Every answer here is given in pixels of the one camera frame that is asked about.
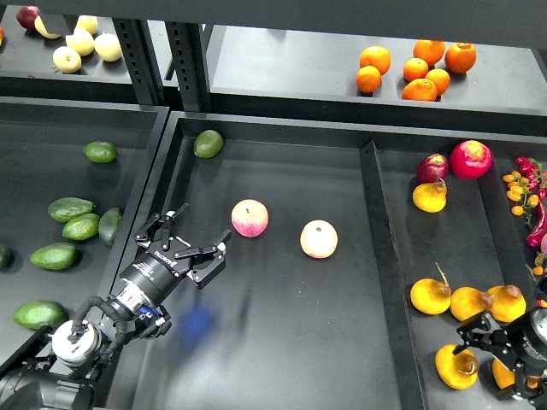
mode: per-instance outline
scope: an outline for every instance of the dark tray surface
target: dark tray surface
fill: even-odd
[[[74,115],[74,111],[65,111],[67,107],[53,105],[49,102],[48,110],[66,112],[68,117]],[[18,111],[16,105],[8,106],[3,105],[4,113],[10,109]],[[23,107],[32,111],[31,103]],[[43,108],[36,106],[33,109],[39,111]],[[12,313],[17,307],[32,300],[51,299],[59,301],[73,313],[86,297],[97,293],[113,252],[94,237],[83,243],[74,242],[81,257],[65,270],[46,271],[32,265],[29,256],[36,249],[54,242],[71,242],[62,237],[63,224],[47,214],[48,205],[64,196],[77,196],[94,201],[98,214],[112,207],[125,209],[129,206],[128,199],[140,166],[146,163],[145,151],[151,126],[148,130],[141,127],[142,124],[133,129],[115,129],[109,127],[106,115],[93,117],[97,113],[93,113],[91,108],[76,108],[76,111],[85,112],[88,119],[95,118],[96,126],[89,123],[86,127],[79,126],[77,116],[67,119],[72,124],[55,125],[48,124],[47,118],[36,117],[28,118],[27,122],[11,122],[10,118],[14,116],[4,114],[0,122],[0,242],[8,245],[15,256],[12,264],[0,272],[3,306],[0,313],[0,362],[8,359],[32,335],[32,331],[13,322]],[[117,116],[123,122],[130,115],[118,112]],[[154,124],[154,111],[142,113],[142,116],[149,116],[151,124]],[[91,141],[105,138],[116,145],[118,158],[109,164],[89,162],[82,148]],[[124,230],[130,229],[130,220],[124,220],[123,224],[128,224]],[[125,242],[125,239],[120,237],[118,241]],[[111,283],[115,271],[106,274]]]
[[[220,40],[213,36],[212,41]],[[226,27],[211,91],[399,103],[407,84],[403,64],[412,57],[414,44],[415,40],[402,38],[230,26]],[[361,94],[355,84],[359,57],[371,45],[388,48],[392,59],[372,98]],[[475,66],[466,75],[453,76],[437,105],[477,110],[545,107],[547,83],[529,49],[476,47]],[[436,67],[445,68],[444,61]]]
[[[138,385],[148,387],[132,409],[401,408],[358,150],[228,140],[205,161],[192,145],[183,140],[166,203],[190,203],[177,225],[185,240],[209,243],[246,197],[266,204],[270,222],[258,238],[234,232],[226,269],[205,290],[182,284],[166,300],[174,328],[146,347]],[[314,219],[338,231],[323,261],[299,244]],[[135,359],[123,360],[118,378]]]

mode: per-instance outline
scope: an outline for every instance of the orange fruit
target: orange fruit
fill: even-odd
[[[413,55],[415,58],[421,58],[429,64],[429,67],[434,66],[444,56],[444,41],[418,40],[414,46]]]
[[[450,74],[441,68],[434,68],[426,74],[426,79],[430,79],[437,87],[437,95],[443,95],[450,84]]]
[[[454,43],[444,55],[446,67],[456,74],[466,73],[477,61],[477,50],[470,43]]]
[[[437,87],[430,79],[413,79],[403,90],[403,100],[435,101]]]
[[[410,58],[403,66],[403,77],[407,81],[423,79],[429,71],[429,66],[421,58]]]
[[[382,76],[376,67],[365,66],[357,72],[356,84],[360,92],[375,92],[381,83]]]
[[[378,68],[380,75],[384,75],[391,66],[391,53],[388,49],[380,47],[379,45],[367,47],[361,53],[359,64],[361,68],[366,66],[376,67]]]

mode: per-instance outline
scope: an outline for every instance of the red chili pepper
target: red chili pepper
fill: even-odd
[[[538,221],[526,238],[526,243],[532,248],[541,245],[541,239],[547,233],[547,209],[545,209],[543,201],[538,202],[536,209],[538,210]]]

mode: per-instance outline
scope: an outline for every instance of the avocado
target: avocado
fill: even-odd
[[[9,265],[12,257],[11,250],[3,243],[0,243],[0,269]]]
[[[99,237],[107,245],[112,245],[121,224],[121,211],[111,208],[99,220]]]
[[[91,162],[112,162],[118,156],[118,149],[113,143],[95,141],[84,147],[84,154]]]
[[[99,215],[83,214],[67,222],[62,228],[62,235],[73,241],[83,241],[94,237],[99,232]]]
[[[78,250],[71,243],[52,243],[38,249],[31,255],[31,263],[36,267],[58,271],[76,262]]]
[[[95,210],[95,204],[86,199],[67,196],[57,199],[48,207],[48,214],[57,222],[69,222],[72,218]]]
[[[64,306],[56,301],[33,301],[18,307],[13,314],[17,325],[27,329],[39,329],[41,326],[57,327],[68,320]]]

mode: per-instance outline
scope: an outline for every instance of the metal bracket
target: metal bracket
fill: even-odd
[[[201,24],[165,22],[184,111],[211,112],[206,49]]]
[[[127,71],[141,105],[165,105],[162,75],[146,20],[112,19]]]

